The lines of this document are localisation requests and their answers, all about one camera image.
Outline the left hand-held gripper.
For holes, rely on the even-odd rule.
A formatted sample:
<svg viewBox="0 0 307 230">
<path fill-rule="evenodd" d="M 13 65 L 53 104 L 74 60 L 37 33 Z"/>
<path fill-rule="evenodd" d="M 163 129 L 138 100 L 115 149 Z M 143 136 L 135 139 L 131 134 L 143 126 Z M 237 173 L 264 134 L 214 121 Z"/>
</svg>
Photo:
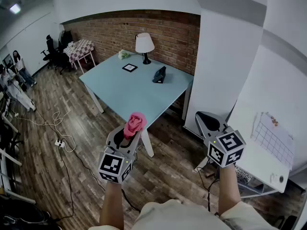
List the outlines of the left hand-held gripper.
<svg viewBox="0 0 307 230">
<path fill-rule="evenodd" d="M 97 169 L 100 180 L 121 184 L 133 168 L 135 157 L 129 154 L 134 154 L 142 132 L 138 131 L 126 139 L 124 127 L 125 125 L 118 126 L 107 137 L 105 150 L 100 153 Z"/>
</svg>

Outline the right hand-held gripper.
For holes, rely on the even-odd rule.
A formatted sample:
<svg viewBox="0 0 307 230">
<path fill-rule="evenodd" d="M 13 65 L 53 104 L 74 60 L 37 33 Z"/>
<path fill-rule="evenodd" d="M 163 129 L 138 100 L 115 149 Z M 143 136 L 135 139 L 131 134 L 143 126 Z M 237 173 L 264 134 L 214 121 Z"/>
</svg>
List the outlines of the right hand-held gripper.
<svg viewBox="0 0 307 230">
<path fill-rule="evenodd" d="M 207 156 L 210 159 L 222 168 L 240 160 L 246 143 L 238 130 L 228 127 L 221 116 L 210 112 L 197 111 L 195 120 L 199 132 L 205 139 L 204 144 L 208 148 Z M 212 131 L 219 132 L 212 136 Z"/>
</svg>

